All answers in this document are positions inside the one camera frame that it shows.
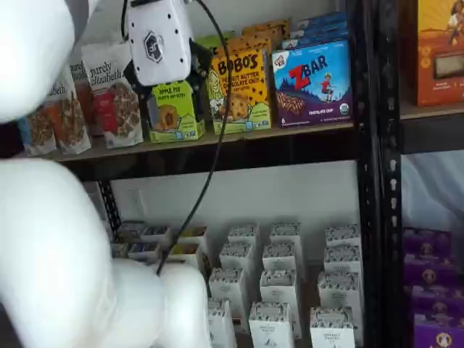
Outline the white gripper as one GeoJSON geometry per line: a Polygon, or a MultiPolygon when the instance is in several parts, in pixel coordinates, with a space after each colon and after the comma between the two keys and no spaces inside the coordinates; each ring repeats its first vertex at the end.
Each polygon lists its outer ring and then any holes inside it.
{"type": "Polygon", "coordinates": [[[124,76],[137,94],[143,126],[150,126],[150,88],[184,80],[198,91],[210,71],[212,52],[192,39],[186,4],[179,0],[129,1],[128,42],[132,59],[124,76]]]}

